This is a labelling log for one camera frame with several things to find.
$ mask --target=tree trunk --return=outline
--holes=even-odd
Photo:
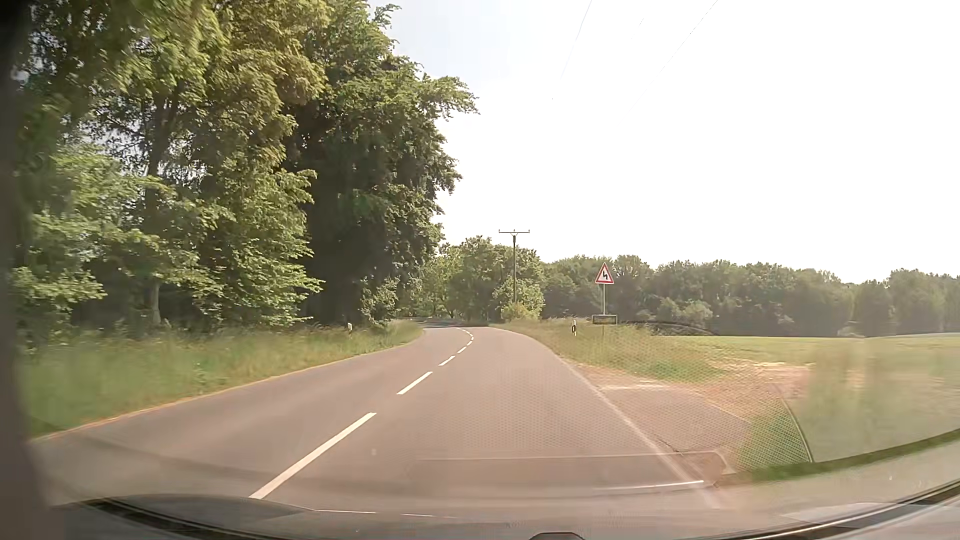
[[[178,83],[169,100],[160,96],[157,96],[154,100],[153,136],[147,135],[148,140],[150,140],[147,176],[160,177],[160,163],[170,148],[174,131],[173,125],[177,120],[177,112],[180,109],[180,91],[181,84]],[[160,235],[163,231],[164,224],[161,223],[159,207],[159,193],[155,189],[147,189],[144,193],[144,229],[146,233]],[[160,316],[159,278],[151,277],[147,280],[147,308],[150,311],[151,326],[154,328],[160,326],[163,318]]]
[[[148,284],[148,306],[150,308],[150,326],[158,327],[160,323],[163,322],[163,319],[160,318],[160,280],[157,278],[150,278]]]

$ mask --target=utility pole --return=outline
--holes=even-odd
[[[516,304],[516,236],[518,234],[529,234],[530,230],[528,229],[526,231],[500,231],[499,229],[497,229],[496,231],[501,234],[510,234],[514,237],[514,304]]]

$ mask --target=grass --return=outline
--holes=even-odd
[[[653,336],[633,327],[585,323],[574,338],[568,320],[517,322],[503,328],[530,335],[558,355],[586,364],[697,382],[698,389],[708,390],[706,395],[722,387],[718,396],[739,400],[742,403],[729,405],[744,405],[749,411],[738,411],[751,423],[749,440],[738,456],[748,468],[805,460],[804,439],[814,462],[853,463],[857,456],[913,448],[918,441],[960,429],[960,333]]]
[[[386,330],[244,331],[208,337],[170,333],[131,340],[86,336],[50,346],[19,364],[32,435],[409,342],[411,321]]]
[[[620,369],[660,380],[697,381],[714,378],[722,369],[704,355],[677,347],[676,337],[654,336],[634,326],[578,325],[577,336],[568,320],[514,321],[501,328],[524,333],[554,353],[585,364]]]

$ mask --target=tall grass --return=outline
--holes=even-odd
[[[533,337],[559,356],[660,380],[697,381],[722,373],[699,351],[677,347],[677,337],[651,335],[635,326],[581,323],[577,335],[569,320],[514,321],[501,328]]]
[[[40,435],[387,349],[418,335],[416,323],[399,321],[352,335],[309,329],[138,340],[80,336],[22,358],[21,394],[31,432]]]

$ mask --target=windshield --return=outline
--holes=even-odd
[[[25,9],[52,512],[680,538],[960,479],[960,8],[399,4]]]

